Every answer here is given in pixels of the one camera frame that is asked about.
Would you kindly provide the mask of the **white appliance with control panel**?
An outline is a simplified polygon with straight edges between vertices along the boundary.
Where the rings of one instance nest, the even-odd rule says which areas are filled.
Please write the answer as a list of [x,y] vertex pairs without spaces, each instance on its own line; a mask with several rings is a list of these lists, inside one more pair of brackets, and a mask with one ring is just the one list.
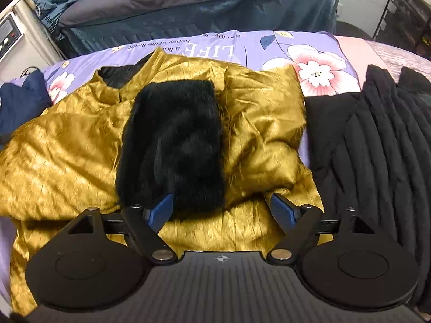
[[64,54],[39,20],[33,0],[1,0],[1,82],[62,60]]

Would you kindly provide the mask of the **navy blue folded garment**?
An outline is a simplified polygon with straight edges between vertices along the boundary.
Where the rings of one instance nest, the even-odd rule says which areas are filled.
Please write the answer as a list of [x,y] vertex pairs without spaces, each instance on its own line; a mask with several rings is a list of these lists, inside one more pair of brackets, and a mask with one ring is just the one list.
[[1,86],[1,146],[10,141],[18,127],[52,105],[44,75],[39,69],[30,73],[21,86],[5,82]]

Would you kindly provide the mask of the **purple floral bed sheet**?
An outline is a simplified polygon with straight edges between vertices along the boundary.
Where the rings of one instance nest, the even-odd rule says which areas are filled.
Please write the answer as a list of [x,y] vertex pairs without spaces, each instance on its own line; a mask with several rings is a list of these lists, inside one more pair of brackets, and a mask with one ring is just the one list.
[[[101,72],[114,87],[125,85],[156,50],[239,64],[255,72],[291,66],[304,98],[360,89],[356,72],[333,37],[287,31],[232,31],[129,44],[56,64],[43,73],[53,106],[89,82],[95,72]],[[11,304],[10,260],[1,269],[1,289],[9,294]]]

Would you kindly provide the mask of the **gold satin padded jacket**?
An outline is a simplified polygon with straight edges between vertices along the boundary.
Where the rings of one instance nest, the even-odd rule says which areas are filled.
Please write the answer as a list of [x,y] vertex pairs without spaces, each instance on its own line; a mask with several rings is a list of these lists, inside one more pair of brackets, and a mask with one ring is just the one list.
[[305,102],[295,70],[252,71],[239,64],[156,50],[123,86],[92,79],[19,127],[1,153],[1,215],[17,235],[10,260],[10,300],[23,315],[37,306],[26,284],[29,258],[87,207],[118,209],[115,170],[121,134],[138,92],[151,82],[212,81],[224,133],[223,208],[208,217],[170,221],[162,239],[177,253],[269,252],[282,232],[270,215],[274,192],[297,205],[321,206],[298,149]]

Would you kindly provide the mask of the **black quilted jacket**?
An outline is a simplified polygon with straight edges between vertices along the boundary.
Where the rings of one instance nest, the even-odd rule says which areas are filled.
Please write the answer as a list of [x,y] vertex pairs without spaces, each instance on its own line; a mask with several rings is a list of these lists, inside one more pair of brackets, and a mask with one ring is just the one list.
[[324,209],[372,219],[419,265],[412,304],[430,312],[430,80],[369,66],[358,93],[305,100],[310,168]]

